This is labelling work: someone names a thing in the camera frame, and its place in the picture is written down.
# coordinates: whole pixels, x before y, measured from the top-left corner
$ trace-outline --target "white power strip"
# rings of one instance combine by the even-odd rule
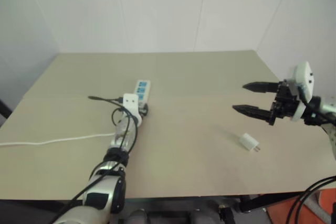
[[[139,109],[143,109],[148,101],[149,91],[151,90],[151,81],[149,80],[138,80],[134,94],[139,97]]]

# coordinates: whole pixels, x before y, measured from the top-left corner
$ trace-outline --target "plug connector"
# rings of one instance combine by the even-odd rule
[[[251,151],[252,149],[254,149],[256,152],[260,151],[260,148],[258,147],[259,142],[247,133],[241,136],[239,142],[243,144],[244,147],[247,148],[249,151]]]
[[[116,99],[113,99],[113,101],[116,101],[116,102],[119,102],[119,103],[122,104],[122,102],[123,102],[123,97],[118,97],[118,98],[116,98]]]

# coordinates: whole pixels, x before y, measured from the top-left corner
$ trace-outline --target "orange object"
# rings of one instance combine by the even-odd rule
[[[282,203],[270,206],[267,208],[268,214],[272,220],[273,224],[285,224],[288,211],[295,199],[287,200]],[[290,224],[294,224],[296,209],[294,210],[292,217],[290,219]],[[303,206],[300,213],[300,224],[324,224],[312,211],[310,211],[306,206]]]
[[[336,202],[336,189],[326,189],[320,192],[319,204],[320,206],[331,215],[332,204]]]

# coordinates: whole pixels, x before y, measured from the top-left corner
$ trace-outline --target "white wall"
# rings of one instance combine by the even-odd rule
[[[284,78],[336,86],[335,0],[0,0],[0,98],[12,108],[61,52],[254,49]]]

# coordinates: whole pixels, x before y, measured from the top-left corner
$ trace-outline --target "white power adapter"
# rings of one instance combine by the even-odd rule
[[[256,152],[260,151],[260,148],[258,147],[259,142],[255,140],[253,137],[251,137],[249,134],[245,133],[241,138],[239,139],[240,143],[245,146],[249,151],[254,149]]]

